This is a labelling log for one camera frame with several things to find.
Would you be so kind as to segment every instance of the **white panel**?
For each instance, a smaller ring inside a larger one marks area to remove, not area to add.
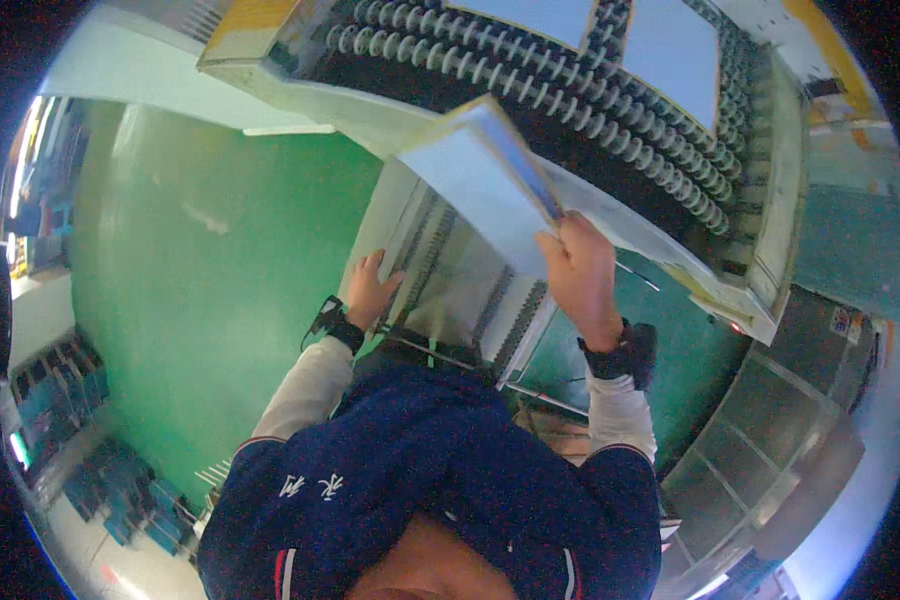
[[[712,0],[755,42],[770,43],[802,82],[833,77],[817,44],[799,19],[780,0]]]
[[[9,370],[47,347],[77,324],[70,298],[70,271],[44,271],[20,284],[26,291],[13,298]]]
[[[683,0],[635,0],[622,66],[712,131],[717,47],[717,30]]]
[[[142,104],[239,130],[317,125],[199,73],[193,54],[140,32],[141,20],[112,6],[93,8],[50,66],[40,94]],[[180,45],[199,43],[156,24],[150,29]]]
[[[486,139],[469,127],[398,158],[442,196],[517,273],[546,279],[534,234],[551,225],[505,170]]]

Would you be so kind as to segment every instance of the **green floor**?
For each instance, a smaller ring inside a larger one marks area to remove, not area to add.
[[[107,366],[104,417],[200,499],[208,486],[194,471],[250,435],[336,292],[382,163],[342,135],[245,137],[108,102],[89,128],[72,297]],[[745,338],[710,324],[652,264],[624,258],[664,289],[618,275],[624,315],[660,329],[650,402],[662,466],[719,401]]]

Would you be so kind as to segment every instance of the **person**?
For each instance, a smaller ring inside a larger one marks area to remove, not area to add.
[[[615,250],[576,212],[556,231],[535,240],[589,366],[586,461],[515,426],[467,369],[384,360],[351,381],[359,342],[331,328],[234,455],[196,558],[209,598],[650,597],[657,443],[625,372],[640,368],[614,303]],[[360,332],[402,281],[379,282],[381,259],[353,270],[346,320]],[[328,419],[345,391],[348,408]]]

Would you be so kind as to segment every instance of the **white board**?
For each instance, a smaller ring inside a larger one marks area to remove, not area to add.
[[[517,273],[545,280],[534,234],[549,221],[494,154],[489,140],[462,126],[397,158],[444,198]]]
[[[597,4],[596,0],[452,0],[447,8],[503,21],[579,51],[593,29]]]
[[[684,0],[633,0],[621,66],[712,133],[718,47],[717,30]]]

